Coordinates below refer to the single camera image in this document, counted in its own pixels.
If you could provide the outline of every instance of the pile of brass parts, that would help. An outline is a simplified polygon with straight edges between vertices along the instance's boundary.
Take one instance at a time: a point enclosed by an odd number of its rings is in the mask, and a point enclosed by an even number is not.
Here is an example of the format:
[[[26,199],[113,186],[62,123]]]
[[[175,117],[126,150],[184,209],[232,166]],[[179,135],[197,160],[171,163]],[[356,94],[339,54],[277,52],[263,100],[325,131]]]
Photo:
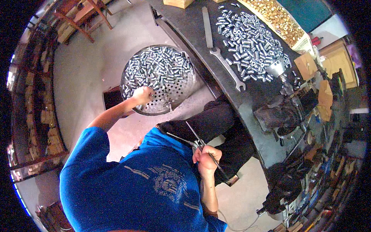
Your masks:
[[[292,48],[304,35],[302,28],[276,0],[243,0],[270,23],[276,33]]]

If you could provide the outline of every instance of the wrench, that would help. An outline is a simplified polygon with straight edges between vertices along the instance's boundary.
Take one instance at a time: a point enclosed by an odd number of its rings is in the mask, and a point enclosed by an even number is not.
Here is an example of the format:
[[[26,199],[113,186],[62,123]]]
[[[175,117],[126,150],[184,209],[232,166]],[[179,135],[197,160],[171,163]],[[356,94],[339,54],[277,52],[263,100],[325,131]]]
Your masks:
[[[241,92],[241,89],[240,87],[243,87],[243,91],[246,90],[246,85],[245,83],[243,83],[242,81],[240,81],[240,79],[238,79],[236,73],[233,71],[233,69],[228,65],[228,63],[226,62],[226,60],[221,56],[220,54],[220,49],[218,47],[215,47],[216,48],[216,52],[214,52],[211,48],[210,48],[210,53],[213,54],[214,56],[216,56],[218,58],[218,60],[224,65],[224,67],[227,69],[227,71],[229,72],[229,74],[232,76],[233,80],[236,82],[236,89],[238,91]]]

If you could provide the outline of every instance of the concrete floor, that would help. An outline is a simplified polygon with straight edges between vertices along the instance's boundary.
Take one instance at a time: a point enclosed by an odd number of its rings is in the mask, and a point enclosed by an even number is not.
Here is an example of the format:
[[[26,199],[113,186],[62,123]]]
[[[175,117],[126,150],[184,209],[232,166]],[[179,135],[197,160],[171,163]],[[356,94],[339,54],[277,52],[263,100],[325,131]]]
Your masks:
[[[90,43],[81,33],[72,36],[69,45],[61,44],[55,54],[54,91],[57,117],[63,140],[72,151],[80,133],[104,111],[102,92],[120,82],[122,70],[138,50],[155,44],[173,45],[170,38],[156,27],[144,0],[124,0],[109,4],[114,14],[108,16],[112,30],[102,24]],[[213,100],[204,85],[173,112],[146,117],[132,114],[120,119],[108,132],[110,153],[107,161],[118,161],[157,123],[174,118],[188,118],[202,111]],[[227,221],[226,231],[246,229],[257,217],[268,194],[267,182],[257,159],[251,158],[239,171],[241,179],[232,187],[216,187],[221,220]],[[248,231],[268,231],[279,225],[264,214]]]

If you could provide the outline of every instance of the metal strainer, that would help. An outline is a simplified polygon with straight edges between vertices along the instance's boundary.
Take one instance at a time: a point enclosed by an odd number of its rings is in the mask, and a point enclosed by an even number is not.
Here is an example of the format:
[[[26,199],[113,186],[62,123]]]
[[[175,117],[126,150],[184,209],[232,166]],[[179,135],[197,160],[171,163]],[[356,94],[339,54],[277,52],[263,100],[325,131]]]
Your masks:
[[[140,86],[154,88],[153,101],[133,110],[156,116],[178,107],[192,94],[195,82],[194,69],[185,52],[169,45],[153,45],[141,49],[125,65],[120,92],[126,100]]]

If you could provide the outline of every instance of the man's right hand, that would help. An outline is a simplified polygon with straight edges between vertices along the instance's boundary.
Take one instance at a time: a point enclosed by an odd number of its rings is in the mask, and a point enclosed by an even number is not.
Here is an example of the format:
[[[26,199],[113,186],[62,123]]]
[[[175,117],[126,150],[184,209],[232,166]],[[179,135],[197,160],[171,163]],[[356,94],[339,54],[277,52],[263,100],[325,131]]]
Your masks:
[[[142,86],[134,91],[131,98],[135,99],[137,105],[145,105],[153,99],[154,90],[148,86]]]
[[[214,172],[218,167],[209,153],[214,156],[214,159],[219,162],[221,158],[221,150],[218,150],[212,146],[206,145],[202,152],[197,148],[193,154],[193,163],[198,162],[198,171],[202,178],[214,176]]]

